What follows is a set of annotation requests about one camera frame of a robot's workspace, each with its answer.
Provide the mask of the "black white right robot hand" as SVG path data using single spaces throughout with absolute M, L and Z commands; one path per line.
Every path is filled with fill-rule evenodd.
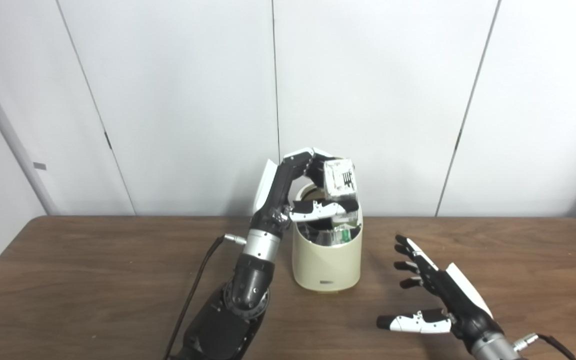
M 398 271 L 413 276 L 400 281 L 402 289 L 420 287 L 438 297 L 444 309 L 426 309 L 396 315 L 378 316 L 375 325 L 380 330 L 418 334 L 453 334 L 471 354 L 477 342 L 492 341 L 504 335 L 494 320 L 482 296 L 456 264 L 439 268 L 412 239 L 395 235 L 394 250 L 407 260 L 394 262 Z

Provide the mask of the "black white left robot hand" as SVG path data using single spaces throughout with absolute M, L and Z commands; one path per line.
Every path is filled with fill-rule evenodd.
M 310 223 L 358 211 L 356 199 L 298 200 L 290 205 L 293 182 L 306 177 L 315 186 L 324 186 L 324 164 L 334 159 L 323 150 L 307 147 L 288 153 L 280 164 L 269 161 L 257 189 L 249 230 L 281 237 L 289 223 Z

